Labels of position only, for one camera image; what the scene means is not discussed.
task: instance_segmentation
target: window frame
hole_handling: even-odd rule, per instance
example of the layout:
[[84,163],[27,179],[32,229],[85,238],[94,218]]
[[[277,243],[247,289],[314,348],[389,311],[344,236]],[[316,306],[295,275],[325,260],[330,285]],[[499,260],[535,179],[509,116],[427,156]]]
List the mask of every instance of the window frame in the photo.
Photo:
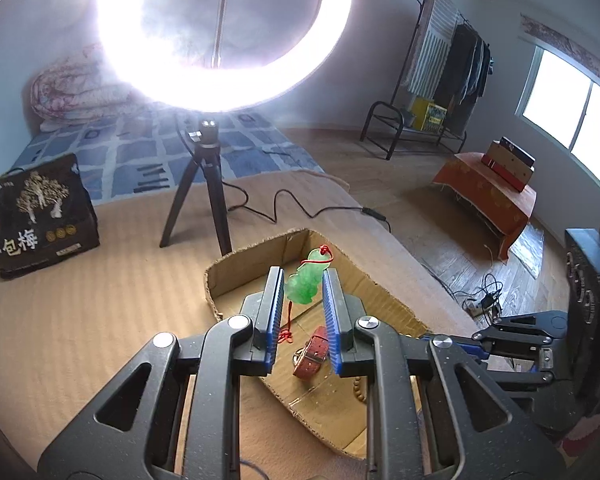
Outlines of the window frame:
[[[548,133],[544,128],[541,128],[540,126],[535,124],[533,121],[527,119],[524,116],[524,113],[526,110],[526,105],[528,104],[529,99],[531,98],[531,92],[533,91],[534,86],[536,84],[536,78],[538,76],[538,71],[540,69],[542,55],[544,54],[545,51],[550,52],[551,54],[557,55],[555,52],[552,52],[549,49],[545,49],[541,46],[536,45],[536,50],[534,52],[534,58],[531,62],[531,68],[529,69],[529,74],[526,78],[525,88],[522,92],[522,95],[520,96],[520,102],[518,103],[518,107],[516,108],[516,117],[518,117],[524,123],[528,124],[528,126],[531,126],[533,129],[535,129],[540,134],[544,135],[547,139],[549,139],[552,143],[554,143],[560,149],[565,150],[567,153],[569,153],[569,156],[571,157],[571,159],[574,160],[576,162],[576,164],[578,164],[580,166],[580,168],[582,170],[584,170],[584,172],[587,173],[593,179],[593,181],[596,184],[598,184],[598,186],[600,187],[599,179],[593,174],[593,172],[587,166],[585,166],[580,161],[580,159],[577,156],[575,156],[575,155],[573,155],[573,153],[571,153],[571,150],[573,150],[573,147],[575,146],[576,141],[578,140],[578,136],[580,135],[580,130],[582,129],[584,119],[587,115],[587,109],[589,108],[589,101],[591,98],[591,92],[593,90],[593,85],[598,84],[597,82],[595,82],[587,73],[583,72],[585,74],[585,76],[587,76],[590,80],[589,92],[587,93],[587,99],[584,103],[584,106],[582,107],[582,114],[580,115],[580,121],[578,122],[578,127],[576,128],[576,131],[573,135],[573,139],[571,139],[571,143],[568,148],[565,147],[554,136],[552,136],[550,133]],[[558,56],[558,57],[560,57],[563,61],[572,65],[574,68],[577,68],[578,70],[580,70],[576,65],[574,65],[572,62],[570,62],[568,59],[565,59],[563,56]]]

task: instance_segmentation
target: small table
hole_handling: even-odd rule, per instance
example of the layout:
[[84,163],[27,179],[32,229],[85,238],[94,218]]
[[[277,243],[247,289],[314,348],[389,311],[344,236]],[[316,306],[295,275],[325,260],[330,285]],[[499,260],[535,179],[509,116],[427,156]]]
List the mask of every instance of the small table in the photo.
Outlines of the small table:
[[482,153],[458,153],[434,177],[434,184],[449,186],[482,213],[504,237],[500,242],[498,258],[509,259],[513,245],[536,204],[536,192],[526,186],[522,192],[495,171],[485,166]]

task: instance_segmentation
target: red leather strap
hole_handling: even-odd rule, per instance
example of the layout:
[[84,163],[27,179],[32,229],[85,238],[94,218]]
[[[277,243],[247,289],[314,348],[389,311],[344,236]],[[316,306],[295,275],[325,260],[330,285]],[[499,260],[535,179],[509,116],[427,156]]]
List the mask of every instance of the red leather strap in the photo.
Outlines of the red leather strap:
[[319,326],[302,350],[302,355],[294,368],[294,375],[302,380],[313,377],[326,359],[328,351],[327,329]]

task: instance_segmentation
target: red string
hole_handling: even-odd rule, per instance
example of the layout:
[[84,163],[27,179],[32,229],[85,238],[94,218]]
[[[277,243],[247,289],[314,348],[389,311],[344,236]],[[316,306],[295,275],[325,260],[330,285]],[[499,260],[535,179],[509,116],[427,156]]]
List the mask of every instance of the red string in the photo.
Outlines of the red string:
[[[320,254],[329,253],[329,260],[302,260],[300,265],[302,264],[330,264],[333,261],[333,253],[326,245],[320,246]],[[291,307],[293,305],[292,301],[289,301],[289,307],[286,314],[286,327],[280,330],[280,334],[278,335],[278,344],[282,342],[292,343],[294,341],[294,336],[291,333]]]
[[294,341],[294,336],[291,333],[291,306],[293,305],[293,301],[289,301],[288,314],[286,316],[286,327],[280,330],[280,335],[278,336],[278,344],[282,342],[292,343]]

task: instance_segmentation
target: cardboard tray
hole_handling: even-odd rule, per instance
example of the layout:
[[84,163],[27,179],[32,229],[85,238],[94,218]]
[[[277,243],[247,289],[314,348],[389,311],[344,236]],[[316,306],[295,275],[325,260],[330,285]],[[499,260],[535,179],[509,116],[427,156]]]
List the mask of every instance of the cardboard tray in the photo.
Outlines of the cardboard tray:
[[[296,272],[300,261],[315,248],[327,244],[346,294],[360,298],[366,312],[390,324],[398,332],[419,337],[427,331],[413,312],[375,283],[321,234],[294,230],[228,254],[205,272],[205,293],[218,321],[240,311],[248,294],[264,290],[269,267],[280,266],[285,280]],[[282,323],[286,323],[285,298]],[[291,331],[294,342],[278,346],[272,373],[262,381],[292,415],[337,452],[356,458],[366,456],[366,406],[353,392],[353,378],[341,379],[327,360],[311,381],[293,376],[292,356],[314,330],[324,325],[322,291],[309,305],[294,304]]]

